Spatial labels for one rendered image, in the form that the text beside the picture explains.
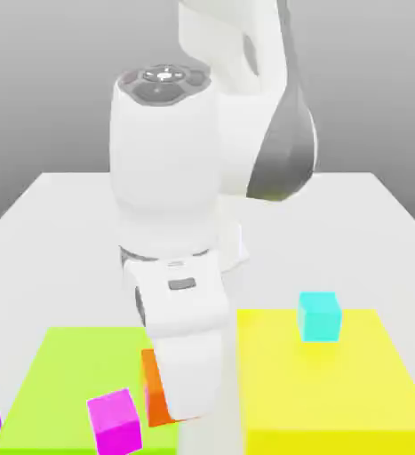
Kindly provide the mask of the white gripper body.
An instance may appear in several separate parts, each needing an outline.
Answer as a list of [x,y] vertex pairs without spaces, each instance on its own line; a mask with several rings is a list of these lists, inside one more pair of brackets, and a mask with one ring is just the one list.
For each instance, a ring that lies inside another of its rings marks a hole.
[[153,347],[171,418],[186,420],[209,413],[221,384],[222,333],[154,339]]

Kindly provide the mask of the small orange cube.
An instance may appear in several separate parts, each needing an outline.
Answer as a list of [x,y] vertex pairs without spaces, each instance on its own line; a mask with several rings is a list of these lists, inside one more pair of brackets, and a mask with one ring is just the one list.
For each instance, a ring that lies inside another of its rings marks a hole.
[[160,427],[183,422],[183,419],[173,419],[168,412],[154,350],[152,348],[142,349],[140,356],[148,426]]

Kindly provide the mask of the small cyan cube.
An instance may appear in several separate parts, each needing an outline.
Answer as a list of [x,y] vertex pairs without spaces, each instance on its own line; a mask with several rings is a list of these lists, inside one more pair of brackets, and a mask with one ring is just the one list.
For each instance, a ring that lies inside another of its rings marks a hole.
[[297,308],[303,342],[338,342],[342,309],[333,291],[303,291]]

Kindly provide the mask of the large lime green box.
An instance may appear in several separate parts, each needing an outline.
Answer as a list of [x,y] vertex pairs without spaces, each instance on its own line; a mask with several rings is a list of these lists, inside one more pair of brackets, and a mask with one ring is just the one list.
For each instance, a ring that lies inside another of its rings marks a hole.
[[175,424],[149,427],[137,327],[52,327],[44,336],[0,431],[0,455],[98,455],[88,400],[128,389],[140,417],[135,455],[178,455]]

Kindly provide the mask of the large yellow box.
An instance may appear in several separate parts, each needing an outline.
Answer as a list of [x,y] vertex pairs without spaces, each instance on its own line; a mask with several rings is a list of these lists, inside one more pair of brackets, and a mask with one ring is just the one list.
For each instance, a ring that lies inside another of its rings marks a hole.
[[309,343],[293,309],[241,309],[243,455],[415,455],[415,384],[378,313],[347,309]]

